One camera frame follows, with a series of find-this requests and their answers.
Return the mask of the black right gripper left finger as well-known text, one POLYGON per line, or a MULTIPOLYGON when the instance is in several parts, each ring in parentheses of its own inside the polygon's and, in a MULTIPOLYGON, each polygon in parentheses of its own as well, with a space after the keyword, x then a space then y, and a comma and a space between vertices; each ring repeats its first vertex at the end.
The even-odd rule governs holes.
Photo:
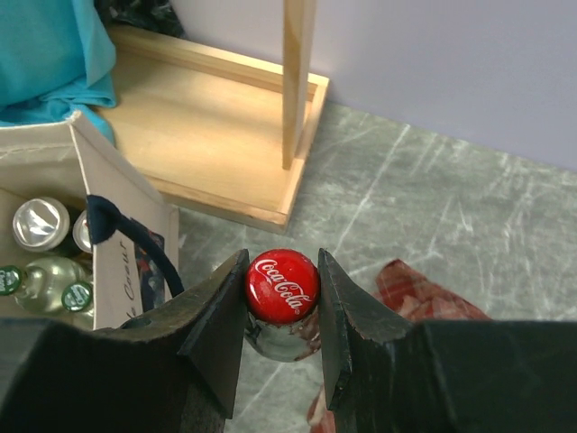
POLYGON ((234 412, 248 266, 240 250, 119 328, 3 319, 2 431, 222 431, 234 412))

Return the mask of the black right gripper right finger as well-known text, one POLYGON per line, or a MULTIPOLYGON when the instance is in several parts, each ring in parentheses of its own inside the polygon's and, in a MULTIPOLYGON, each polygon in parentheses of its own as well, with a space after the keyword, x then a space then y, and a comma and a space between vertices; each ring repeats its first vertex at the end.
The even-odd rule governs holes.
POLYGON ((573 432, 571 321, 413 323, 318 253, 327 408, 339 432, 573 432))

